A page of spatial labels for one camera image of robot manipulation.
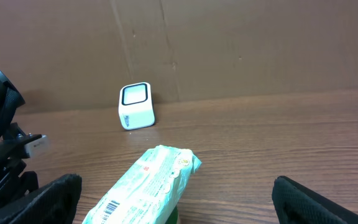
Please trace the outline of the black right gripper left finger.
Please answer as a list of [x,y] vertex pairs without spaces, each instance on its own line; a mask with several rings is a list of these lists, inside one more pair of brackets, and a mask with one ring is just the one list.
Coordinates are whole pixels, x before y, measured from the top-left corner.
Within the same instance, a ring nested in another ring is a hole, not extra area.
[[0,208],[0,224],[71,224],[81,185],[80,175],[65,174]]

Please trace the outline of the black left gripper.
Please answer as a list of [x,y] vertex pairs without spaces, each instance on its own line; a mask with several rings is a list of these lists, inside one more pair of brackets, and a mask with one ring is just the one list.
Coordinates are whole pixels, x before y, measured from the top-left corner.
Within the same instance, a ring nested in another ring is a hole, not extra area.
[[24,159],[30,158],[32,144],[38,144],[41,134],[26,134],[12,120],[25,100],[17,88],[0,70],[0,208],[26,193],[39,188],[37,174],[25,172]]

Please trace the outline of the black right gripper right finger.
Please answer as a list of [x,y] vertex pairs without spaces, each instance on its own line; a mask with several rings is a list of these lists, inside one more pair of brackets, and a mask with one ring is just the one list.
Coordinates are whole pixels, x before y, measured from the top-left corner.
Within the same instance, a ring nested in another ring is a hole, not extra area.
[[280,224],[358,224],[358,214],[286,176],[275,179],[272,200]]

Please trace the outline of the teal wet wipes pack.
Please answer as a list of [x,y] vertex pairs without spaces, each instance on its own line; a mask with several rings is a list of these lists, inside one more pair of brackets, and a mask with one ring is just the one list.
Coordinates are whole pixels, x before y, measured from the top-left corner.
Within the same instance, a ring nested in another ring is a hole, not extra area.
[[201,166],[190,149],[148,149],[86,215],[85,224],[165,224]]

